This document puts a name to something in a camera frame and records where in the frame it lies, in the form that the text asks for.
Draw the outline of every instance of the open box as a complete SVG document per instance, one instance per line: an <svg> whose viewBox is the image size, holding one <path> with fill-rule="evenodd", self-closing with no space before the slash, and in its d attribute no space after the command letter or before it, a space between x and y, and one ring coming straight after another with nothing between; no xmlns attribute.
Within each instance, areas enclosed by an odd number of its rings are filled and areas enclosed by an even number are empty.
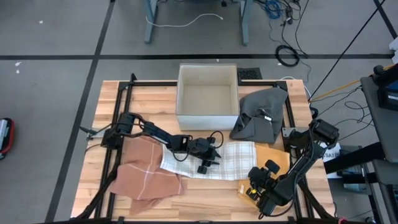
<svg viewBox="0 0 398 224"><path fill-rule="evenodd" d="M235 64L181 64L176 115L181 130L232 130L239 116Z"/></svg>

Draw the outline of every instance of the white checkered towel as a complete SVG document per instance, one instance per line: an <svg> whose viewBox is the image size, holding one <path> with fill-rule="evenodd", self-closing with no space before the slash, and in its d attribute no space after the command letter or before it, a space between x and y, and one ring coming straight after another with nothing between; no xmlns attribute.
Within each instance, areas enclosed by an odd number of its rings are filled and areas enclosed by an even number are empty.
<svg viewBox="0 0 398 224"><path fill-rule="evenodd" d="M216 158L215 162L220 164L207 167L206 174L199 174L197 170L201 165L201 159L188 156L183 162L176 161L172 152L163 145L163 159L160 168L191 178L241 180L246 179L249 171L257 166L254 142L227 142L218 148L217 152L221 158ZM183 159L186 154L176 154L175 156L178 159Z"/></svg>

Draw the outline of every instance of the wooden tabletop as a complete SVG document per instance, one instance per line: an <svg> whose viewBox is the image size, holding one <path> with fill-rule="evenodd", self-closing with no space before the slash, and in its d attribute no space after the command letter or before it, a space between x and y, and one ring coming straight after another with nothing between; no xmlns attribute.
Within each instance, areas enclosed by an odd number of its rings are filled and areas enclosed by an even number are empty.
<svg viewBox="0 0 398 224"><path fill-rule="evenodd" d="M102 128L111 122L119 82L103 82L93 128ZM308 127L312 119L303 82L301 80L287 80L286 82L295 125L296 127ZM239 97L265 88L269 87L240 86ZM176 92L176 86L134 86L129 110L141 114L144 119L154 122L158 127L168 131L170 134L181 134L175 116ZM207 137L210 134L208 131L185 131L184 133L191 134L194 138ZM224 136L229 136L228 131L223 131L223 133ZM98 144L100 141L101 139L90 141L88 147ZM281 137L271 147L283 150ZM86 153L71 217L80 214L98 191L104 157L105 149L102 147L94 147ZM307 172L307 180L308 186L317 200L330 214L333 214L335 208L321 159ZM164 199L155 208L138 215L129 214L130 198L117 195L113 218L117 219L119 216L124 216L126 220L137 221L258 220L258 209L238 198L238 181L189 179L184 177L183 184L186 186L184 195ZM106 213L108 197L109 194L104 197L102 216ZM306 217L307 212L301 192L299 192L299 199L303 216ZM288 206L277 207L274 214L283 212ZM295 217L294 209L291 209L290 212L281 217L264 217L262 221L287 220L288 216Z"/></svg>

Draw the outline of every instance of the gray cloth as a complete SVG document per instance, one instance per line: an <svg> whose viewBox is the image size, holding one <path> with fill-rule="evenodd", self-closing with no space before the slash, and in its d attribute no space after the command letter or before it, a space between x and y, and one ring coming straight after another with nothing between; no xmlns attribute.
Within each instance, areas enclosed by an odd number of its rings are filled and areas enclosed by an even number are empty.
<svg viewBox="0 0 398 224"><path fill-rule="evenodd" d="M229 137L236 140L275 143L283 120L287 92L260 90L241 98L240 115Z"/></svg>

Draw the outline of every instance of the gray floor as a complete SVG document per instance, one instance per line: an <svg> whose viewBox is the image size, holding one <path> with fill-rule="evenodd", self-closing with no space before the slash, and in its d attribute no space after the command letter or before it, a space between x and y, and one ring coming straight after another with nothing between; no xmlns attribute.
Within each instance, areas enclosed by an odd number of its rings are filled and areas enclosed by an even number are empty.
<svg viewBox="0 0 398 224"><path fill-rule="evenodd" d="M36 56L29 58L29 55L94 55L108 6L108 0L0 0L0 118L10 117L17 123L15 146L0 162L1 223L44 221L92 63L91 59L35 60ZM373 0L310 1L298 31L300 45L308 54L340 54L375 8ZM224 20L202 17L186 28L155 28L152 44L146 45L143 2L116 0L101 54L273 54L278 43L269 39L269 19L258 5L252 10L250 43L247 47L241 45L238 9L237 4L220 7L218 2L160 2L159 24L186 24L202 13L217 13ZM398 2L387 0L384 9L398 30ZM280 39L279 24L271 22L275 39ZM292 44L296 25L295 22L285 30L286 39ZM357 54L357 58L390 54L391 41L392 36L377 13L348 54ZM20 58L26 60L1 57L4 55L25 55ZM140 80L176 79L179 64L187 62L216 63L216 60L99 60L81 125L90 126L93 122L103 80L127 80L132 72ZM304 79L310 91L320 83L335 59L304 62L312 67L309 80L308 68L302 64L287 68L278 65L275 59L220 59L220 63L236 63L243 68L260 67L266 79L284 76ZM375 65L391 63L387 58L343 59L318 94L369 75ZM335 100L327 99L313 106L323 111ZM348 100L366 105L360 91ZM345 101L336 104L322 118L331 124L360 118L361 111L349 110L344 106ZM338 125L342 136L364 126L355 121ZM341 143L365 146L375 141L375 130L368 127ZM56 220L70 216L85 147L84 134L79 133ZM330 182L330 186L339 216L353 217L370 210L366 195L342 189L338 180Z"/></svg>

